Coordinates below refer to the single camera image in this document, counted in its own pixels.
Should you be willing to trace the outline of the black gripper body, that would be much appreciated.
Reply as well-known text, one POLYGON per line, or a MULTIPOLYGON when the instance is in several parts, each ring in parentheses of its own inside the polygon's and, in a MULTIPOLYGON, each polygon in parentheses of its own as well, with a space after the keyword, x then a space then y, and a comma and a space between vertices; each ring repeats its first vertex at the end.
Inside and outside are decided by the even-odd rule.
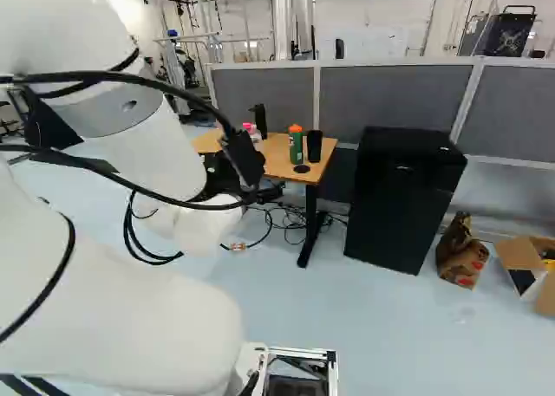
POLYGON ((264 176, 265 157, 258 151, 245 130, 231 130, 219 139, 219 144, 232 163, 242 186, 253 190, 264 176))

